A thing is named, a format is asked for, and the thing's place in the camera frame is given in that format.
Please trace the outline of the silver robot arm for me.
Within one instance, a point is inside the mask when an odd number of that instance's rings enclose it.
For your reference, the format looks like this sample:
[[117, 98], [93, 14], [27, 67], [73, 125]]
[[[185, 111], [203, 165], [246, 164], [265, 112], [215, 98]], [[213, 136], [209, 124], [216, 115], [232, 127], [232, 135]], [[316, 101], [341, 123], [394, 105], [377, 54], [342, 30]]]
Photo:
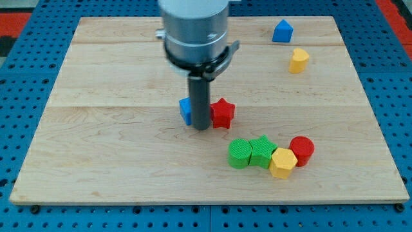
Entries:
[[169, 62], [191, 79], [214, 80], [229, 66], [239, 41], [227, 42], [229, 0], [159, 0]]

